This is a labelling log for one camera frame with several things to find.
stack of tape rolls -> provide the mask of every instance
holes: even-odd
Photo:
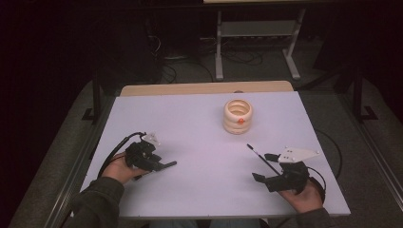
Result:
[[[223,126],[231,134],[243,134],[249,130],[252,122],[252,106],[242,100],[227,102],[224,107]]]

hand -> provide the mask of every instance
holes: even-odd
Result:
[[[293,191],[280,191],[278,193],[285,198],[298,213],[305,213],[323,207],[317,187],[309,180],[306,183],[305,189],[298,195]]]
[[[112,162],[106,167],[102,177],[110,177],[121,184],[127,183],[130,179],[146,174],[147,171],[139,168],[127,167],[125,163],[125,152],[113,157]]]

white tabletop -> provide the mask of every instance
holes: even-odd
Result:
[[[222,127],[223,107],[232,99],[254,107],[251,129],[242,135]],[[297,92],[259,92],[119,97],[111,110],[82,188],[96,179],[104,159],[126,136],[156,132],[161,142],[155,154],[162,163],[178,164],[125,185],[121,217],[155,218],[268,218],[292,215],[294,209],[270,193],[252,173],[275,173],[246,146],[261,155],[280,154],[285,146],[318,150],[305,161],[326,179],[324,206],[333,216],[350,210],[322,153]],[[133,138],[122,147],[124,151]],[[321,181],[311,171],[311,175]]]

person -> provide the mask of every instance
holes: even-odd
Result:
[[[119,202],[124,184],[132,178],[147,173],[142,169],[127,167],[125,153],[118,154],[106,167],[102,176],[76,195],[71,202],[73,218],[67,227],[118,227]],[[329,228],[332,220],[323,207],[317,187],[310,181],[298,195],[292,191],[278,192],[297,211],[297,224],[301,228]],[[195,221],[154,221],[150,227],[197,227]],[[257,219],[214,219],[210,227],[259,227]]]

sleeve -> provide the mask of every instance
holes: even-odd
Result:
[[[336,228],[325,208],[297,215],[299,228]]]
[[[74,217],[68,227],[117,227],[119,202],[124,190],[124,186],[112,178],[94,180],[73,198]]]

